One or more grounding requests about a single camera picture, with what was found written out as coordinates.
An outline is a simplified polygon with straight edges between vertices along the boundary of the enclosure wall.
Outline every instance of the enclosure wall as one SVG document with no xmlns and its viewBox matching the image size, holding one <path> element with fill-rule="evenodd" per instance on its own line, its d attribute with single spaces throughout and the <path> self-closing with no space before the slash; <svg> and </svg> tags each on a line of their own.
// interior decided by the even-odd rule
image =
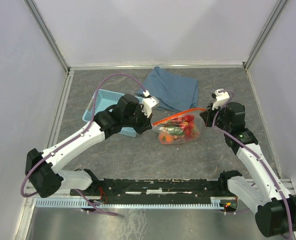
<svg viewBox="0 0 296 240">
<path fill-rule="evenodd" d="M 296 192 L 296 1 L 289 1 L 250 68 L 284 178 Z"/>
<path fill-rule="evenodd" d="M 277 0 L 35 0 L 66 62 L 241 64 Z"/>
<path fill-rule="evenodd" d="M 0 240 L 11 239 L 26 154 L 42 150 L 65 72 L 23 0 L 0 0 Z"/>
</svg>

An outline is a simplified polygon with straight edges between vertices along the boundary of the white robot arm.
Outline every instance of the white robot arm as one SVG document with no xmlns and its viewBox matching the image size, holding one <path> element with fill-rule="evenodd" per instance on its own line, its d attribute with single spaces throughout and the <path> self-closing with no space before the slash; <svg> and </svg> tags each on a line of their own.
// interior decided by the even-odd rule
<svg viewBox="0 0 296 240">
<path fill-rule="evenodd" d="M 229 102 L 231 97 L 223 89 L 215 91 L 212 96 L 216 101 L 210 103 L 207 110 L 200 114 L 205 126 L 216 126 L 224 133 L 225 142 L 246 166 L 257 185 L 256 190 L 238 171 L 223 172 L 218 179 L 220 185 L 226 188 L 222 191 L 238 196 L 250 208 L 264 236 L 288 232 L 287 215 L 291 215 L 291 226 L 296 231 L 296 196 L 292 196 L 281 183 L 266 161 L 256 137 L 245 128 L 245 106 Z M 26 178 L 42 198 L 51 196 L 59 189 L 82 190 L 88 196 L 93 196 L 93 191 L 100 186 L 99 180 L 90 170 L 68 171 L 62 168 L 89 147 L 119 133 L 123 127 L 132 127 L 139 134 L 150 130 L 152 109 L 158 103 L 149 94 L 141 104 L 137 98 L 126 94 L 116 105 L 98 112 L 91 123 L 87 123 L 62 142 L 42 152 L 35 148 L 29 151 Z M 23 196 L 29 197 L 24 194 L 23 189 L 21 191 Z"/>
<path fill-rule="evenodd" d="M 230 102 L 232 97 L 227 92 L 234 94 L 228 90 L 216 90 L 212 94 L 216 101 L 210 103 L 200 116 L 206 127 L 213 127 L 224 134 L 226 144 L 246 166 L 257 190 L 238 171 L 221 174 L 226 176 L 227 189 L 254 213 L 257 226 L 265 237 L 296 231 L 296 196 L 292 196 L 278 179 L 258 140 L 245 127 L 245 106 Z"/>
<path fill-rule="evenodd" d="M 152 109 L 159 101 L 147 92 L 141 104 L 136 97 L 126 94 L 116 105 L 98 112 L 93 122 L 87 123 L 62 142 L 42 152 L 35 148 L 29 151 L 25 173 L 37 193 L 47 198 L 59 189 L 86 191 L 96 184 L 98 179 L 88 169 L 69 171 L 62 168 L 89 147 L 119 133 L 123 127 L 132 127 L 139 134 L 151 129 Z"/>
</svg>

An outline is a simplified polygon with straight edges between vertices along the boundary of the plastic bag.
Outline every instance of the plastic bag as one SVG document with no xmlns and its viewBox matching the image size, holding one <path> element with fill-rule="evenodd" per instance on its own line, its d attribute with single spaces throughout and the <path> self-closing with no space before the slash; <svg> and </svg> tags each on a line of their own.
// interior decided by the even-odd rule
<svg viewBox="0 0 296 240">
<path fill-rule="evenodd" d="M 152 130 L 159 133 L 159 141 L 164 145 L 181 144 L 198 138 L 201 134 L 203 119 L 200 113 L 204 108 L 192 108 L 166 117 L 152 124 Z"/>
</svg>

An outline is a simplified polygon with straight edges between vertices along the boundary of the red wire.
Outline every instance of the red wire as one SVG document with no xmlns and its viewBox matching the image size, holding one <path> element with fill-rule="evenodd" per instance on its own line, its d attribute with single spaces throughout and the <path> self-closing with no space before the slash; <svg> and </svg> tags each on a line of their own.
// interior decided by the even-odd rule
<svg viewBox="0 0 296 240">
<path fill-rule="evenodd" d="M 105 196 L 105 201 L 104 201 L 103 204 L 106 204 L 106 203 L 107 203 L 107 200 L 108 200 L 108 197 L 107 197 L 106 193 L 104 192 L 104 190 L 103 190 L 103 188 L 102 188 L 101 186 L 98 187 L 98 190 L 100 191 L 100 201 L 102 201 L 102 199 L 103 199 L 103 194 L 104 194 L 104 196 Z"/>
</svg>

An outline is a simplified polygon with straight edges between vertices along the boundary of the blue plastic basket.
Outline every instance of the blue plastic basket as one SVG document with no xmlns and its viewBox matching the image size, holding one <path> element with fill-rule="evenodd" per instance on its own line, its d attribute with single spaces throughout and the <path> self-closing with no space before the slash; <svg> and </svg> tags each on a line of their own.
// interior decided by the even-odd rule
<svg viewBox="0 0 296 240">
<path fill-rule="evenodd" d="M 117 104 L 118 100 L 123 95 L 125 95 L 125 94 L 120 93 L 120 92 L 99 89 L 97 99 L 96 99 L 96 107 L 94 109 L 94 114 L 105 110 L 106 108 L 108 108 L 111 105 Z M 95 94 L 92 96 L 92 98 L 88 104 L 88 107 L 82 116 L 82 120 L 85 122 L 89 122 L 92 117 L 92 112 L 93 112 L 92 107 L 93 107 L 93 103 L 94 103 L 94 96 L 95 96 Z M 136 98 L 139 99 L 140 103 L 143 100 L 142 97 L 136 97 Z M 119 134 L 126 135 L 126 136 L 133 137 L 133 138 L 135 138 L 137 135 L 136 131 L 132 127 L 123 127 L 121 129 L 121 131 L 119 132 Z"/>
</svg>

